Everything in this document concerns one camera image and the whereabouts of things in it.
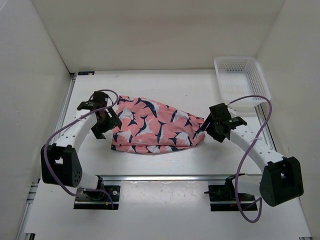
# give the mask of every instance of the perforated basket bottom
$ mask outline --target perforated basket bottom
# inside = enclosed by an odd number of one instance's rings
[[[222,98],[228,101],[254,94],[245,72],[219,73]]]

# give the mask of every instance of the cable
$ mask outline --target cable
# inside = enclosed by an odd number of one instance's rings
[[[235,181],[234,181],[234,193],[235,193],[235,201],[236,201],[236,205],[239,209],[239,212],[241,213],[241,215],[244,217],[245,220],[247,220],[249,223],[256,223],[259,221],[260,217],[261,217],[261,213],[262,213],[262,198],[259,197],[255,202],[259,202],[259,211],[258,211],[258,215],[257,217],[254,219],[254,220],[251,220],[249,219],[245,213],[244,213],[244,210],[242,209],[241,207],[241,203],[240,203],[240,200],[239,200],[239,195],[238,195],[238,181],[239,181],[239,174],[240,174],[240,170],[241,170],[241,167],[242,165],[244,164],[244,161],[246,159],[246,157],[248,156],[249,152],[251,151],[251,149],[254,147],[254,145],[256,144],[256,142],[258,141],[258,137],[260,135],[260,133],[262,132],[262,130],[264,129],[264,127],[267,125],[270,117],[271,117],[271,113],[272,113],[272,104],[270,102],[270,100],[268,98],[266,98],[265,96],[260,96],[260,95],[249,95],[249,96],[243,96],[243,97],[240,97],[236,100],[233,100],[231,102],[229,102],[227,105],[230,105],[230,104],[233,104],[239,100],[242,100],[242,99],[247,99],[247,98],[261,98],[261,99],[264,99],[267,101],[267,103],[269,104],[269,114],[268,116],[266,117],[264,123],[261,125],[259,131],[256,133],[255,135],[255,139],[253,140],[253,142],[251,143],[251,145],[248,147],[248,149],[245,151],[240,163],[239,163],[239,166],[236,170],[236,174],[235,174]]]
[[[61,129],[59,129],[58,131],[56,131],[55,133],[53,133],[49,138],[48,140],[46,141],[45,145],[44,145],[44,161],[45,161],[45,164],[50,172],[50,174],[52,175],[52,177],[54,178],[54,180],[57,182],[57,184],[60,185],[60,187],[69,195],[75,197],[76,194],[69,191],[67,189],[67,187],[60,181],[60,179],[57,177],[57,175],[55,174],[54,170],[52,169],[50,163],[49,163],[49,159],[48,159],[48,146],[49,146],[49,143],[50,141],[55,137],[55,135],[61,133],[63,130],[65,129],[68,129],[70,128],[71,126],[73,126],[74,124],[76,124],[77,122],[79,122],[81,119],[84,119],[86,118],[87,116],[89,116],[90,114],[93,114],[93,113],[96,113],[96,112],[99,112],[99,111],[103,111],[105,109],[110,109],[112,108],[114,105],[116,105],[116,103],[118,102],[119,100],[119,95],[113,91],[113,90],[109,90],[109,89],[101,89],[99,90],[101,92],[111,92],[113,94],[115,94],[116,96],[116,101],[110,105],[110,106],[105,106],[105,107],[101,107],[101,108],[98,108],[98,109],[95,109],[93,111],[90,111],[88,113],[86,113],[85,115],[82,115],[81,117],[77,118],[76,120],[70,122],[69,124],[67,124],[66,126],[62,127]],[[112,209],[114,208],[114,203],[109,195],[109,193],[107,193],[104,189],[85,189],[85,191],[88,191],[88,192],[102,192],[104,194],[106,194],[109,198],[110,198],[110,201],[111,201],[111,204],[112,204]]]

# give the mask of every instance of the laundry basket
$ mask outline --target laundry basket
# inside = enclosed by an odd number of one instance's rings
[[[271,99],[262,69],[254,57],[220,56],[214,59],[215,72],[225,103],[248,96],[260,95]],[[250,97],[233,103],[233,108],[252,108],[266,100]]]

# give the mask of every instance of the white wall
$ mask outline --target white wall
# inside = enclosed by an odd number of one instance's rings
[[[16,237],[70,75],[30,0],[0,8],[0,238]]]
[[[213,69],[255,56],[283,0],[33,0],[71,72]]]
[[[286,0],[258,53],[272,94],[277,149],[300,160],[303,210],[320,239],[320,1]]]

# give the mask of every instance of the shark print fabric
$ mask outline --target shark print fabric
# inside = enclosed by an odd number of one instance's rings
[[[144,98],[120,96],[113,110],[122,122],[112,130],[111,149],[163,154],[196,146],[205,138],[202,117]]]

